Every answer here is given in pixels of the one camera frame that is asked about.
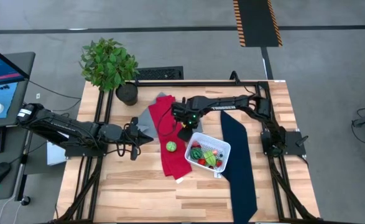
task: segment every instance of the toy fruit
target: toy fruit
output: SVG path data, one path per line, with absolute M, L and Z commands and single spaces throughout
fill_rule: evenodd
M 165 146 L 165 148 L 169 151 L 169 152 L 175 152 L 175 150 L 177 150 L 177 144 L 175 142 L 169 141 L 167 143 L 167 145 Z
M 191 146 L 191 147 L 198 147 L 198 148 L 201 148 L 201 145 L 200 145 L 198 142 L 194 141 L 194 142 L 192 143 L 192 146 Z
M 192 159 L 200 159 L 203 156 L 203 152 L 199 147 L 194 147 L 190 150 L 190 157 Z
M 215 164 L 216 167 L 220 167 L 222 165 L 222 161 L 217 159 L 217 162 Z
M 204 166 L 206 164 L 206 160 L 205 159 L 199 159 L 197 161 L 197 163 L 200 164 L 200 165 L 202 165 L 202 166 Z
M 210 166 L 215 166 L 215 162 L 216 162 L 216 158 L 213 154 L 213 152 L 211 151 L 206 151 L 204 153 L 204 157 L 205 157 L 205 160 L 206 162 L 210 165 Z

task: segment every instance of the plastic basket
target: plastic basket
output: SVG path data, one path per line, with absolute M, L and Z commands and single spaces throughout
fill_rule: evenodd
M 190 156 L 190 148 L 192 146 L 193 142 L 198 142 L 201 146 L 201 150 L 203 152 L 206 151 L 214 151 L 215 149 L 218 151 L 216 158 L 217 159 L 221 159 L 222 160 L 222 164 L 220 167 L 214 167 L 214 169 L 210 169 L 206 166 L 200 165 L 197 159 L 192 159 Z M 226 167 L 226 163 L 228 161 L 229 158 L 229 153 L 231 151 L 231 145 L 229 145 L 229 143 L 215 139 L 213 137 L 207 136 L 205 134 L 202 133 L 193 133 L 192 137 L 190 138 L 187 150 L 185 152 L 185 159 L 198 167 L 201 167 L 203 169 L 206 169 L 208 171 L 212 171 L 212 172 L 223 172 L 225 170 Z

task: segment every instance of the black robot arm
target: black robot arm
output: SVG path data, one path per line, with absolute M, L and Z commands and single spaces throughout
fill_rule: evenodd
M 272 149 L 269 152 L 278 157 L 286 148 L 286 130 L 279 126 L 272 113 L 270 100 L 258 95 L 241 95 L 226 98 L 209 99 L 205 96 L 194 96 L 182 102 L 172 104 L 172 114 L 176 121 L 182 122 L 185 126 L 178 134 L 185 141 L 190 139 L 192 129 L 197 128 L 201 117 L 210 111 L 219 110 L 241 110 L 247 113 L 252 119 L 262 122 L 270 132 Z
M 115 124 L 80 122 L 46 110 L 41 104 L 24 105 L 17 116 L 18 125 L 64 148 L 66 156 L 105 156 L 106 144 L 131 145 L 131 160 L 139 154 L 139 146 L 153 141 L 136 126 L 133 118 L 120 127 Z

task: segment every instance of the wooden tabletop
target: wooden tabletop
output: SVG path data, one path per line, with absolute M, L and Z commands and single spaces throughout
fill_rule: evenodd
M 269 86 L 277 121 L 287 130 L 297 129 L 287 84 L 269 81 Z M 126 106 L 116 97 L 113 98 L 110 123 L 122 126 L 130 122 L 160 92 L 173 95 L 178 101 L 184 96 L 217 98 L 247 94 L 241 86 L 139 87 L 138 103 L 134 106 Z M 97 87 L 86 83 L 77 120 L 94 120 L 98 94 Z M 101 120 L 105 106 L 106 103 L 102 108 Z M 242 123 L 249 135 L 258 206 L 258 211 L 250 221 L 277 221 L 268 160 L 262 153 L 261 124 L 242 111 L 227 113 Z M 201 120 L 204 134 L 222 139 L 219 111 L 210 112 Z M 119 157 L 117 153 L 112 153 L 104 158 L 95 222 L 233 222 L 229 183 L 224 177 L 215 179 L 213 173 L 193 166 L 193 171 L 184 177 L 182 183 L 177 184 L 173 177 L 164 176 L 158 139 L 141 146 L 141 149 L 142 154 L 136 161 L 131 161 L 129 154 Z M 57 203 L 60 214 L 73 202 L 80 159 L 75 157 L 67 161 Z M 297 156 L 286 156 L 285 160 L 293 192 L 308 211 L 318 217 L 307 165 Z M 282 189 L 280 191 L 284 213 L 288 217 L 285 194 Z M 89 201 L 90 194 L 87 196 L 83 217 L 87 217 Z

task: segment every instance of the gray cloth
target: gray cloth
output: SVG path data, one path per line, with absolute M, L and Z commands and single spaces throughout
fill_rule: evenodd
M 166 94 L 164 93 L 159 93 L 157 97 L 161 97 L 161 96 L 166 96 Z M 150 105 L 153 105 L 156 103 L 156 98 L 150 103 Z M 144 112 L 142 112 L 141 115 L 139 115 L 138 117 L 138 128 L 139 130 L 141 130 L 144 134 L 152 137 L 152 138 L 157 138 L 157 131 L 155 128 L 155 125 L 153 123 L 152 117 L 150 115 L 149 112 L 149 108 L 146 108 L 144 110 Z M 196 129 L 193 130 L 194 133 L 199 132 L 202 133 L 203 132 L 203 128 L 201 126 L 201 122 L 199 122 L 199 125 Z

